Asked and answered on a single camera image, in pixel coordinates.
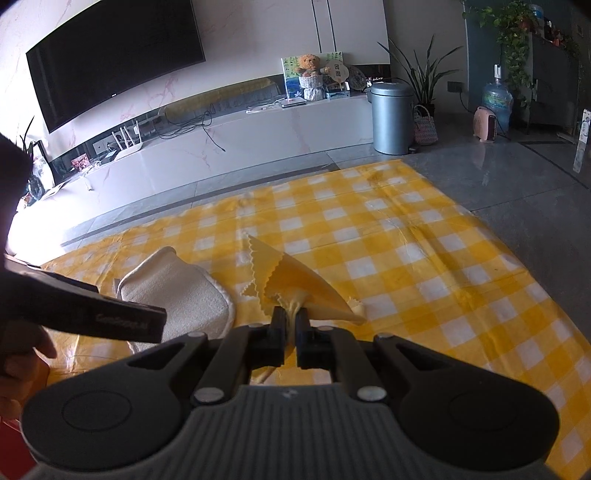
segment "wall outlet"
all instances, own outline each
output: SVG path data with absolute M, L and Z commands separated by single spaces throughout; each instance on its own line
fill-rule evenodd
M 103 152 L 107 151 L 107 144 L 114 142 L 115 140 L 113 140 L 113 135 L 109 135 L 106 138 L 103 138 L 103 140 L 99 140 L 98 142 L 95 142 L 92 144 L 92 146 L 95 148 L 95 152 L 97 155 L 100 155 Z
M 447 91 L 451 93 L 462 93 L 464 84 L 462 82 L 447 82 Z

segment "white wall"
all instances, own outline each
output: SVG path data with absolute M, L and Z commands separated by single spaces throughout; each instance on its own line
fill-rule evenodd
M 95 2 L 20 0 L 0 18 L 0 132 L 8 138 L 22 134 L 34 115 L 31 136 L 46 139 L 49 154 L 56 157 L 175 100 L 282 73 L 281 57 L 319 53 L 319 37 L 322 51 L 333 51 L 336 45 L 351 63 L 388 62 L 376 43 L 386 40 L 382 0 L 193 0 L 204 63 L 133 88 L 48 134 L 25 54 Z
M 432 57 L 440 57 L 457 46 L 464 46 L 464 49 L 441 63 L 440 71 L 451 69 L 462 71 L 441 79 L 435 89 L 434 101 L 437 112 L 464 112 L 459 94 L 447 91 L 448 81 L 463 82 L 465 91 L 468 85 L 466 23 L 462 18 L 461 2 L 459 0 L 384 0 L 384 6 L 389 37 L 412 63 L 414 63 L 413 50 L 416 50 L 421 64 L 424 64 L 429 42 L 434 33 Z M 393 73 L 408 80 L 402 68 L 396 63 L 392 67 Z M 464 94 L 465 104 L 467 99 L 467 94 Z

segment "metal screw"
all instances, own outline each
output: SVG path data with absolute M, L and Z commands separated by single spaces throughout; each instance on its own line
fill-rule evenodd
M 223 391 L 217 387 L 204 387 L 195 392 L 195 399 L 201 403 L 215 403 L 223 398 Z
M 357 390 L 357 396 L 363 401 L 380 401 L 386 398 L 386 391 L 382 387 L 370 385 Z

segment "flat screen tv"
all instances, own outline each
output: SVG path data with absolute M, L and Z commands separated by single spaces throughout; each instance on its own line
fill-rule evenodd
M 99 0 L 27 52 L 50 132 L 132 87 L 205 61 L 191 0 Z

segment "woven basket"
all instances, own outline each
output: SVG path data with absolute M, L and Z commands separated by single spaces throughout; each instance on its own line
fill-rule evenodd
M 421 116 L 418 111 L 422 108 L 427 112 L 427 116 Z M 433 145 L 439 141 L 435 120 L 423 105 L 417 105 L 414 112 L 414 141 L 419 145 Z

